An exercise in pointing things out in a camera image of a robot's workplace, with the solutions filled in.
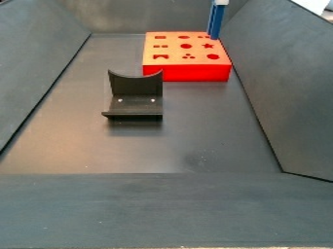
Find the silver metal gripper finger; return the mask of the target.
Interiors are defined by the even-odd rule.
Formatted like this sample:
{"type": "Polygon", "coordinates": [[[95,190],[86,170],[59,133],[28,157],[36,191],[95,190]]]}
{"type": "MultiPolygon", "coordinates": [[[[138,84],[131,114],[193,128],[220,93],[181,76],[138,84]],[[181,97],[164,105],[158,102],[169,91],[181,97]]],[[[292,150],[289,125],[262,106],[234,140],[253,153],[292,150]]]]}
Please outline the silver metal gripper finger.
{"type": "Polygon", "coordinates": [[[228,5],[229,0],[214,0],[214,3],[218,4],[218,5],[228,5]]]}

